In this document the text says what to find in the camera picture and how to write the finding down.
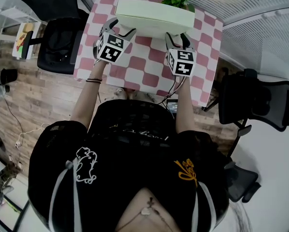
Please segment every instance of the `bracelet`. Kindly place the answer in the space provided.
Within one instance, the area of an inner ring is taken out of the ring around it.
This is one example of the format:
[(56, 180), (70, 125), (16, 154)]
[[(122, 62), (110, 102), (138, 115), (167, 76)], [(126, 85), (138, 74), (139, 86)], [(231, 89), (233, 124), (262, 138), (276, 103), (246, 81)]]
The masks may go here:
[(98, 84), (101, 84), (101, 82), (98, 82), (98, 81), (90, 81), (90, 80), (86, 80), (87, 83), (98, 83)]
[(98, 79), (98, 78), (88, 78), (87, 80), (98, 80), (98, 81), (102, 81), (102, 79)]

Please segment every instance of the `wooden floor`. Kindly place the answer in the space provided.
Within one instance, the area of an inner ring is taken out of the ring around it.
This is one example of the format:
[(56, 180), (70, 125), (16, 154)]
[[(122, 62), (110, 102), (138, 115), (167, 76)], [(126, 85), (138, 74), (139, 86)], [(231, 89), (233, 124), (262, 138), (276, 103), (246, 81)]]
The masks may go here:
[[(12, 48), (12, 43), (1, 43), (0, 72), (3, 68), (18, 70), (17, 81), (10, 83), (10, 92), (4, 97), (12, 113), (20, 121), (23, 131), (38, 129), (44, 122), (69, 120), (84, 81), (78, 82), (72, 76), (43, 71), (37, 67), (36, 59), (17, 60), (11, 55)], [(222, 67), (233, 69), (230, 64), (219, 61), (218, 70)], [(101, 84), (101, 100), (112, 96), (115, 90), (116, 87)], [(217, 92), (213, 90), (211, 98), (216, 95)], [(201, 107), (194, 107), (194, 113), (195, 130), (209, 133), (219, 149), (226, 154), (236, 137), (236, 126), (219, 123), (217, 106), (207, 113)], [(6, 148), (5, 153), (0, 149), (0, 156), (5, 159), (12, 155), (15, 161), (22, 162), (25, 175), (28, 175), (29, 158), (41, 132), (39, 130), (25, 134), (23, 145), (16, 149), (15, 143), (21, 128), (10, 114), (4, 98), (0, 97), (0, 138)]]

